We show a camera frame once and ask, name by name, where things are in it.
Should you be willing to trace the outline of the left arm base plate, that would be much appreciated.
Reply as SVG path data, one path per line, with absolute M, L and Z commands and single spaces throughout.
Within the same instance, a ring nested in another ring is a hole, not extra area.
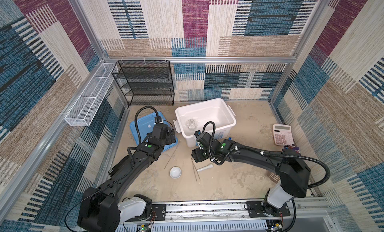
M 133 217 L 127 222 L 149 222 L 153 218 L 155 222 L 164 221 L 166 219 L 167 205 L 166 204 L 152 204 L 150 209 L 145 209 L 144 213 L 138 217 Z

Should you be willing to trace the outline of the white ceramic pestle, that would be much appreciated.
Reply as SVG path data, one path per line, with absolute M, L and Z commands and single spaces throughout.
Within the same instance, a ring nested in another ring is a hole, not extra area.
M 213 167 L 214 167 L 213 164 L 208 164 L 207 166 L 204 166 L 202 168 L 197 169 L 197 172 L 199 173 L 199 172 L 202 172 L 202 171 L 205 171 L 205 170 L 208 170 L 208 169 L 212 169 Z

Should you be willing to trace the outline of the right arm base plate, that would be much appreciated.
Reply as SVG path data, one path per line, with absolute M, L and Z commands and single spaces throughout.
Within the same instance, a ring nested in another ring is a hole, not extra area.
M 277 209 L 262 200 L 247 201 L 244 205 L 245 210 L 249 213 L 250 218 L 266 218 L 266 217 L 290 217 L 291 212 L 285 203 L 283 207 Z

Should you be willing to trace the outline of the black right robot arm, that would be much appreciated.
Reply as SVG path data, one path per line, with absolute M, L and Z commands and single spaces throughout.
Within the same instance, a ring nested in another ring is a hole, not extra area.
M 214 132 L 205 129 L 195 131 L 198 148 L 192 151 L 195 162 L 210 160 L 217 166 L 225 162 L 245 163 L 270 171 L 279 176 L 280 181 L 267 193 L 264 208 L 280 209 L 295 198 L 304 198 L 307 190 L 318 187 L 330 178 L 331 171 L 322 161 L 298 154 L 295 150 L 285 148 L 281 152 L 265 151 L 242 145 L 233 140 L 218 141 Z M 320 165 L 325 170 L 324 177 L 318 182 L 309 183 L 311 169 L 307 162 Z

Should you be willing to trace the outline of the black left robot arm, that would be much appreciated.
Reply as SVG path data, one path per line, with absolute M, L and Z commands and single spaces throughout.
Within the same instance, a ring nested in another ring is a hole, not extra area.
M 175 131 L 162 122 L 155 112 L 152 132 L 139 138 L 136 147 L 128 147 L 128 155 L 109 171 L 110 178 L 97 188 L 89 187 L 77 204 L 80 208 L 77 225 L 85 232 L 114 232 L 119 224 L 132 218 L 146 221 L 153 216 L 152 200 L 141 194 L 122 201 L 121 198 L 135 179 L 157 161 L 165 146 L 175 143 Z

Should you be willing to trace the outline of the glass flask with stopper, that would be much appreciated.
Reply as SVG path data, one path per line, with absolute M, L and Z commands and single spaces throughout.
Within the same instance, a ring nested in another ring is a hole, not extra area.
M 190 131 L 194 131 L 197 128 L 197 122 L 194 119 L 189 119 L 186 126 Z

